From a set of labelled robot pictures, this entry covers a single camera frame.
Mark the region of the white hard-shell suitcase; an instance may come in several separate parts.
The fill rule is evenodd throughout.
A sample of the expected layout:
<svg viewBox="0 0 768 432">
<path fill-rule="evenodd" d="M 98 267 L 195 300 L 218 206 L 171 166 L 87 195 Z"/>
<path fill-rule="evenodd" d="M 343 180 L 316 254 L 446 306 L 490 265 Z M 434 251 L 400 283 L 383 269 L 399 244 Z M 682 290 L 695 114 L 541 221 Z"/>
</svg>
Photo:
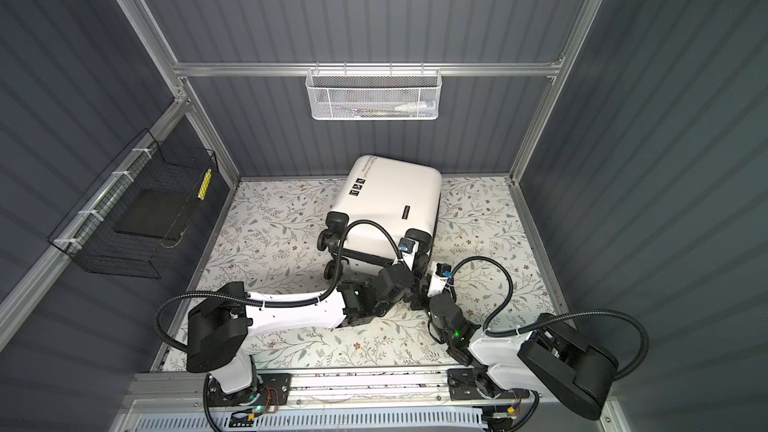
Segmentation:
<svg viewBox="0 0 768 432">
<path fill-rule="evenodd" d="M 318 250 L 336 254 L 350 223 L 371 220 L 394 242 L 408 238 L 418 244 L 411 269 L 422 276 L 436 235 L 441 187 L 442 175 L 435 168 L 375 155 L 359 157 L 326 214 Z"/>
</svg>

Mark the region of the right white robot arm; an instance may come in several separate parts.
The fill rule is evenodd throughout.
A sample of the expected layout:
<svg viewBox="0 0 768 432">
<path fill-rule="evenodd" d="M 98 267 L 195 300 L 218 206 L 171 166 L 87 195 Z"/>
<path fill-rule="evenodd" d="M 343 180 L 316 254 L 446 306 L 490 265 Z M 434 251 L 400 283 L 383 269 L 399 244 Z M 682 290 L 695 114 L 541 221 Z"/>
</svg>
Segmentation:
<svg viewBox="0 0 768 432">
<path fill-rule="evenodd" d="M 491 337 L 468 321 L 451 295 L 429 300 L 430 325 L 458 364 L 470 367 L 487 398 L 514 389 L 549 394 L 571 412 L 600 418 L 619 362 L 565 322 L 509 337 Z"/>
</svg>

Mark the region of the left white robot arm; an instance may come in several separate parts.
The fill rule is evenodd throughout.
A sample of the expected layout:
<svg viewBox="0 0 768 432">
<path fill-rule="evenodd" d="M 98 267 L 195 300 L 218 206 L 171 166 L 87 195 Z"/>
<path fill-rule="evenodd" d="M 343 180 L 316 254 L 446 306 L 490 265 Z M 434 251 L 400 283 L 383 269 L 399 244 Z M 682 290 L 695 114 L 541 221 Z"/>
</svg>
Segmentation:
<svg viewBox="0 0 768 432">
<path fill-rule="evenodd" d="M 268 307 L 264 295 L 249 293 L 242 282 L 229 283 L 209 294 L 188 313 L 186 370 L 210 373 L 226 394 L 254 384 L 249 355 L 242 350 L 250 336 L 316 327 L 356 327 L 385 316 L 411 297 L 416 276 L 403 263 L 385 267 L 364 281 L 343 281 L 320 294 L 281 296 Z"/>
</svg>

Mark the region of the toothpaste tube in basket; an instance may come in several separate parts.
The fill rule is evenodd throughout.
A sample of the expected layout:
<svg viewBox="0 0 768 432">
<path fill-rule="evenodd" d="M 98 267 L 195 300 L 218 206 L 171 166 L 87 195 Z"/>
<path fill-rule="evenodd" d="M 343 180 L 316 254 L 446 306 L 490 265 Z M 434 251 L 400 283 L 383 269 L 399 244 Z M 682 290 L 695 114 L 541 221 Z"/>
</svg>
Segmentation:
<svg viewBox="0 0 768 432">
<path fill-rule="evenodd" d="M 424 100 L 402 103 L 396 105 L 394 110 L 409 114 L 426 114 L 432 113 L 436 109 L 436 106 L 437 102 L 435 100 Z"/>
</svg>

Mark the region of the yellow tag on basket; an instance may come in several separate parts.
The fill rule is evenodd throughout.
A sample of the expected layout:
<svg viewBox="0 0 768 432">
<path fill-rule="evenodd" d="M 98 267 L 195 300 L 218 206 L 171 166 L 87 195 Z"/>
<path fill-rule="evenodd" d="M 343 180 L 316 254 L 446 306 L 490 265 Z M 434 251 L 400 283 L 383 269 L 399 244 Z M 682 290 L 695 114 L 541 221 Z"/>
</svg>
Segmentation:
<svg viewBox="0 0 768 432">
<path fill-rule="evenodd" d="M 206 197 L 211 178 L 212 178 L 213 172 L 211 168 L 208 168 L 206 172 L 203 174 L 203 177 L 200 181 L 200 186 L 197 192 L 197 199 L 200 201 L 203 201 Z"/>
</svg>

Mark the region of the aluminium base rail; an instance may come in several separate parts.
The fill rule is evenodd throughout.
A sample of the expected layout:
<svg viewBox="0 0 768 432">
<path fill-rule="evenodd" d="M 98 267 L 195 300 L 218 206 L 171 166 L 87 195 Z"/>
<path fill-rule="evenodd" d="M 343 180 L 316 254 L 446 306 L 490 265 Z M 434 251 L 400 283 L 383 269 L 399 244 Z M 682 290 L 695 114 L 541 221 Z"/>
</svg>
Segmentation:
<svg viewBox="0 0 768 432">
<path fill-rule="evenodd" d="M 273 390 L 272 398 L 280 407 L 311 408 L 315 406 L 491 406 L 513 402 L 527 403 L 534 394 L 543 404 L 564 404 L 555 395 L 536 384 L 532 376 L 522 376 L 522 366 L 513 369 L 511 390 L 488 395 L 479 390 L 478 371 L 459 365 L 383 366 L 360 368 L 320 368 L 258 370 L 253 372 L 255 385 Z M 158 408 L 162 403 L 182 410 L 200 411 L 203 395 L 212 396 L 212 405 L 236 406 L 225 395 L 219 383 L 203 386 L 204 376 L 188 372 L 152 372 L 134 376 L 118 410 L 126 413 L 133 406 Z"/>
</svg>

